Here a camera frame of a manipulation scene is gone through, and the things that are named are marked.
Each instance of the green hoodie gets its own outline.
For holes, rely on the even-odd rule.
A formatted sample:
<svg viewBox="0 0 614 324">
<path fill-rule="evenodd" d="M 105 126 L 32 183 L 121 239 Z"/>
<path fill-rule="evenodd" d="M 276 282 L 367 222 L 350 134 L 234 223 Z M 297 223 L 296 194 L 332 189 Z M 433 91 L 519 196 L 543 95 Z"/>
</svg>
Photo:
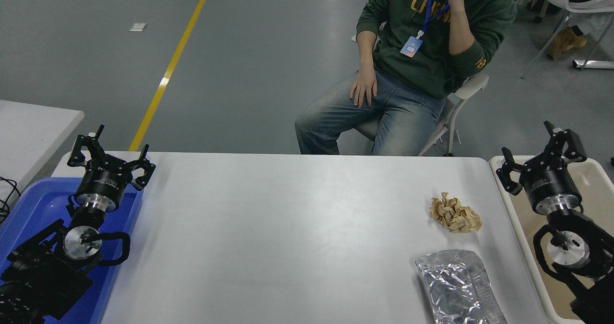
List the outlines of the green hoodie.
<svg viewBox="0 0 614 324">
<path fill-rule="evenodd" d="M 447 0 L 435 0 L 431 15 Z M 458 55 L 450 55 L 448 10 L 432 22 L 423 44 L 413 58 L 401 53 L 410 36 L 416 36 L 424 23 L 427 0 L 369 0 L 356 26 L 379 33 L 381 40 L 373 51 L 375 69 L 392 75 L 406 85 L 436 98 L 456 91 L 467 77 L 478 74 L 491 61 L 516 16 L 513 0 L 465 0 L 473 45 Z M 387 22 L 380 32 L 379 26 Z"/>
</svg>

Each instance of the blue lanyard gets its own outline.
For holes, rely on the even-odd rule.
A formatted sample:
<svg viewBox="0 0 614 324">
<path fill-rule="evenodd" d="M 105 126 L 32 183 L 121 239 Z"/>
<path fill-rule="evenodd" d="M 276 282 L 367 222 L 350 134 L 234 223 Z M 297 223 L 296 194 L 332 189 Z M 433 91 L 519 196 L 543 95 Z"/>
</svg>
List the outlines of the blue lanyard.
<svg viewBox="0 0 614 324">
<path fill-rule="evenodd" d="M 450 9 L 450 4 L 446 4 L 441 11 L 439 11 L 439 13 L 437 13 L 435 16 L 433 16 L 433 18 L 429 19 L 430 16 L 430 11 L 433 8 L 433 2 L 435 0 L 428 0 L 427 4 L 426 4 L 426 12 L 424 13 L 424 24 L 422 29 L 420 29 L 420 31 L 418 32 L 418 36 L 416 37 L 416 39 L 420 39 L 420 37 L 422 37 L 422 35 L 424 35 L 424 33 L 426 32 L 426 29 L 428 29 L 428 26 L 434 22 L 435 20 L 437 20 L 437 18 L 441 17 L 444 13 L 446 13 L 449 9 Z"/>
</svg>

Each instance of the jeans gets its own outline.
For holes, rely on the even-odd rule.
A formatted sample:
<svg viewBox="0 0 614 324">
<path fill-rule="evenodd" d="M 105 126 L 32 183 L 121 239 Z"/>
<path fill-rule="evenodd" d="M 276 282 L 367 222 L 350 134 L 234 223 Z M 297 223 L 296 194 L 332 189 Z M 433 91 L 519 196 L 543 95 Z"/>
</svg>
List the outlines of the jeans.
<svg viewBox="0 0 614 324">
<path fill-rule="evenodd" d="M 371 107 L 354 106 L 349 91 L 356 74 L 340 81 L 308 106 L 295 129 L 302 154 L 338 155 L 337 139 L 359 123 L 382 116 L 371 154 L 417 156 L 434 130 L 445 98 L 421 94 L 389 75 L 375 72 L 378 96 Z"/>
</svg>

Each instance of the yellow floor line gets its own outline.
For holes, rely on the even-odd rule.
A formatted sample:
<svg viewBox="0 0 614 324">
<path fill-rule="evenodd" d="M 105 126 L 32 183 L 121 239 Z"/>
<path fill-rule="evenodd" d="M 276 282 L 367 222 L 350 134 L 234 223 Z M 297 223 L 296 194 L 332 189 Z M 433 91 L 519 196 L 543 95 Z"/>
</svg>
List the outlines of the yellow floor line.
<svg viewBox="0 0 614 324">
<path fill-rule="evenodd" d="M 191 31 L 194 28 L 194 24 L 196 24 L 196 20 L 198 20 L 198 15 L 200 15 L 200 11 L 202 10 L 202 6 L 204 5 L 205 1 L 206 0 L 198 1 L 198 5 L 196 6 L 196 9 L 194 9 L 194 13 L 192 14 L 192 17 L 190 18 L 190 22 L 188 23 L 188 26 L 186 27 L 186 30 L 184 31 L 184 35 L 181 37 L 181 40 L 179 44 L 177 45 L 175 54 L 173 54 L 171 63 L 168 64 L 168 67 L 166 68 L 166 72 L 164 73 L 164 77 L 162 77 L 162 80 L 160 81 L 160 85 L 158 86 L 158 90 L 156 90 L 155 95 L 153 96 L 154 98 L 149 104 L 149 108 L 147 108 L 147 112 L 145 113 L 145 116 L 143 117 L 143 120 L 141 121 L 141 125 L 139 126 L 138 131 L 136 131 L 134 139 L 132 140 L 132 144 L 130 144 L 129 151 L 137 151 L 139 149 L 139 146 L 141 145 L 141 142 L 143 141 L 143 137 L 145 136 L 145 132 L 147 132 L 147 128 L 149 128 L 149 123 L 154 117 L 155 111 L 158 108 L 158 104 L 160 103 L 160 100 L 162 99 L 162 95 L 164 95 L 164 91 L 166 90 L 166 85 L 171 80 L 171 76 L 173 75 L 175 66 L 177 66 L 177 62 L 179 61 L 179 58 L 181 57 L 181 53 L 183 53 L 184 51 L 184 47 L 186 46 L 186 43 L 188 41 L 188 38 L 190 37 Z"/>
</svg>

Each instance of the white tabletop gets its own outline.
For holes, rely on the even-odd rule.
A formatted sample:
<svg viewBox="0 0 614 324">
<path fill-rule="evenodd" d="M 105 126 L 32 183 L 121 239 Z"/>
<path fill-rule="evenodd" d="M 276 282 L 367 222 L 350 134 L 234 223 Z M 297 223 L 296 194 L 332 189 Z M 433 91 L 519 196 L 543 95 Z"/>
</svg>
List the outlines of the white tabletop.
<svg viewBox="0 0 614 324">
<path fill-rule="evenodd" d="M 81 177 L 67 158 L 53 176 Z M 509 324 L 547 323 L 484 160 L 149 158 L 156 171 L 104 324 L 430 324 L 414 261 L 450 248 L 482 258 Z M 430 218 L 444 191 L 476 210 L 480 232 Z"/>
<path fill-rule="evenodd" d="M 79 110 L 0 100 L 0 177 L 24 189 L 81 120 Z M 0 182 L 0 199 L 10 191 Z"/>
</svg>

